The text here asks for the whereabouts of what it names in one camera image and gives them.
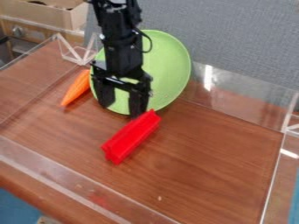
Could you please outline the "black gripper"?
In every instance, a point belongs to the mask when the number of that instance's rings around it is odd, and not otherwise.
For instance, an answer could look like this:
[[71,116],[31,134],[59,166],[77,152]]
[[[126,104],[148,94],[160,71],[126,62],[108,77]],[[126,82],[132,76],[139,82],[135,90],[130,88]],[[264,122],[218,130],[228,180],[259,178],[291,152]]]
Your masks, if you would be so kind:
[[130,117],[138,118],[146,111],[150,101],[150,74],[143,70],[144,54],[151,49],[143,48],[143,38],[150,37],[142,31],[131,31],[126,36],[100,35],[104,46],[104,60],[96,59],[92,65],[92,87],[97,102],[108,108],[116,100],[115,90],[130,93]]

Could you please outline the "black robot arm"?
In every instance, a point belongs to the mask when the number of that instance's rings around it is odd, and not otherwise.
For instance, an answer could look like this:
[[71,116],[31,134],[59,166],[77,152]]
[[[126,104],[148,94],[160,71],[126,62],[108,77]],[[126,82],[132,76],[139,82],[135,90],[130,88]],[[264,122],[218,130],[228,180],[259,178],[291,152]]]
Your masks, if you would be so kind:
[[93,59],[92,86],[97,103],[108,108],[116,101],[115,89],[130,94],[128,114],[138,118],[147,110],[151,96],[152,76],[143,70],[143,37],[138,29],[142,22],[142,9],[136,0],[116,3],[112,0],[89,0],[97,25],[101,28],[100,40],[104,46],[106,61]]

